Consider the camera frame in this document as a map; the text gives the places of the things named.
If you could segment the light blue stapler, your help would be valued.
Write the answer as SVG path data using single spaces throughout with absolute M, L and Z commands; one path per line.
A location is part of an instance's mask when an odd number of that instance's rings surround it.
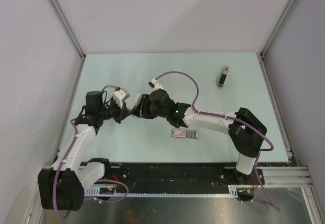
M 130 109 L 131 112 L 135 111 L 136 108 L 140 105 L 141 99 L 142 99 L 142 94 L 139 93 L 135 96 L 134 103 Z

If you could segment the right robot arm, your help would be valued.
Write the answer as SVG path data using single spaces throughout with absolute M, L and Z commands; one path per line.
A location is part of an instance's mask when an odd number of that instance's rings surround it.
M 246 108 L 226 113 L 203 112 L 187 103 L 174 102 L 163 89 L 138 95 L 132 114 L 139 118 L 161 117 L 175 127 L 198 127 L 230 136 L 239 153 L 234 178 L 240 184 L 252 179 L 254 163 L 259 155 L 267 128 Z

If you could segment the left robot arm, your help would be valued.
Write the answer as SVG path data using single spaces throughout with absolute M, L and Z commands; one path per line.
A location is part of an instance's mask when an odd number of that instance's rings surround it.
M 71 120 L 72 137 L 61 156 L 38 174 L 40 200 L 43 209 L 77 211 L 83 204 L 85 192 L 96 182 L 111 180 L 112 170 L 106 158 L 92 158 L 80 169 L 83 155 L 97 136 L 104 121 L 113 119 L 121 123 L 130 115 L 125 100 L 129 93 L 113 86 L 114 92 L 107 101 L 107 92 L 91 91 L 85 96 L 85 105 Z

